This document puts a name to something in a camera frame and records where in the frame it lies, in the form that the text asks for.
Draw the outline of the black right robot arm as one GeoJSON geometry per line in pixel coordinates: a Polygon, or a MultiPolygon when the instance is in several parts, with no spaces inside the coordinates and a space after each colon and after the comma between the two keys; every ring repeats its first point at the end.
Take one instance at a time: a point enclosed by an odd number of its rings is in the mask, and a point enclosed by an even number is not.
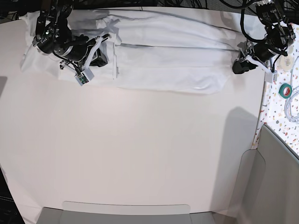
{"type": "Polygon", "coordinates": [[[87,66],[105,66],[107,58],[101,50],[97,48],[92,52],[98,38],[75,36],[68,28],[67,18],[73,6],[73,0],[43,0],[33,46],[46,55],[54,54],[80,71],[87,66]]]}

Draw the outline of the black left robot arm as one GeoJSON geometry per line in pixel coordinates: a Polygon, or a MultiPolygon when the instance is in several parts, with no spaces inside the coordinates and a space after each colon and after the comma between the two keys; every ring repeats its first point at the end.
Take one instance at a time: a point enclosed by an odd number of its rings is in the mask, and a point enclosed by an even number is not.
{"type": "Polygon", "coordinates": [[[255,69],[261,63],[266,65],[275,56],[287,56],[287,49],[294,43],[296,35],[292,24],[299,23],[299,2],[297,0],[244,0],[242,2],[240,26],[247,42],[234,61],[232,70],[240,75],[255,69]],[[263,39],[250,37],[244,28],[245,9],[256,5],[256,15],[264,25],[263,39]]]}

